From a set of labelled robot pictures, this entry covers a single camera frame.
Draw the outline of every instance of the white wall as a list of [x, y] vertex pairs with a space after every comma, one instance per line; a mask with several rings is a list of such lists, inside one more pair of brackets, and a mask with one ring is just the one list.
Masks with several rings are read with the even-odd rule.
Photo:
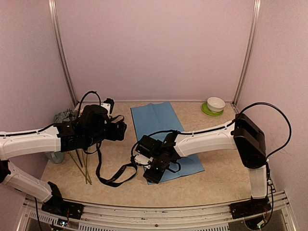
[[88, 89], [115, 100], [231, 101], [253, 6], [253, 0], [58, 0], [78, 98]]
[[[48, 1], [0, 0], [0, 130], [41, 128], [72, 106], [51, 26]], [[44, 154], [13, 158], [40, 177]], [[16, 230], [25, 195], [0, 185], [0, 230]]]
[[[308, 227], [308, 1], [262, 1], [257, 37], [239, 108], [270, 102], [289, 118], [290, 144], [270, 158], [278, 190], [285, 190], [295, 218]], [[282, 145], [287, 125], [274, 110], [258, 106], [248, 113], [266, 133], [268, 153]]]

